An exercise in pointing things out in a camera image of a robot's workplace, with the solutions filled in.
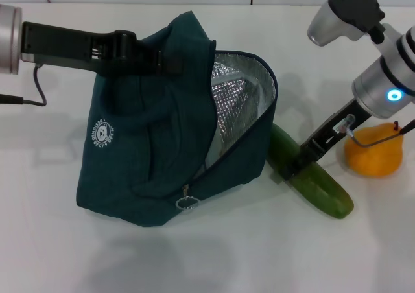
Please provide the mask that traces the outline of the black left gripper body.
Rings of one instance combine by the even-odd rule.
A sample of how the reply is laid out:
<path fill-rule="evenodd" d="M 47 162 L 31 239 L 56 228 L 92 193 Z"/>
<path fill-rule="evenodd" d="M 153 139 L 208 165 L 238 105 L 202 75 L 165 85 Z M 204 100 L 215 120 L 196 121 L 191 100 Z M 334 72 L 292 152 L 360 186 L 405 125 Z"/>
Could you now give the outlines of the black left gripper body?
<path fill-rule="evenodd" d="M 137 75 L 135 42 L 134 33 L 122 30 L 99 34 L 26 21 L 22 26 L 21 59 L 101 76 Z"/>

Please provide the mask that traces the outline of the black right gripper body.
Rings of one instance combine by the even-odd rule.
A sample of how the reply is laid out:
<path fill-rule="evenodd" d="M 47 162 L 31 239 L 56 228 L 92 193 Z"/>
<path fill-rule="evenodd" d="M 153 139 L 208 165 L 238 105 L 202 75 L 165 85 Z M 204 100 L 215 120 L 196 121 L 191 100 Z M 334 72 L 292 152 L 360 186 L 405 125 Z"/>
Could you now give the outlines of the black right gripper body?
<path fill-rule="evenodd" d="M 300 164 L 317 162 L 328 150 L 341 141 L 346 136 L 346 133 L 340 132 L 338 127 L 349 115 L 354 116 L 354 122 L 350 125 L 351 129 L 357 128 L 371 117 L 355 99 L 352 99 L 338 112 L 328 118 L 301 145 L 298 162 Z"/>

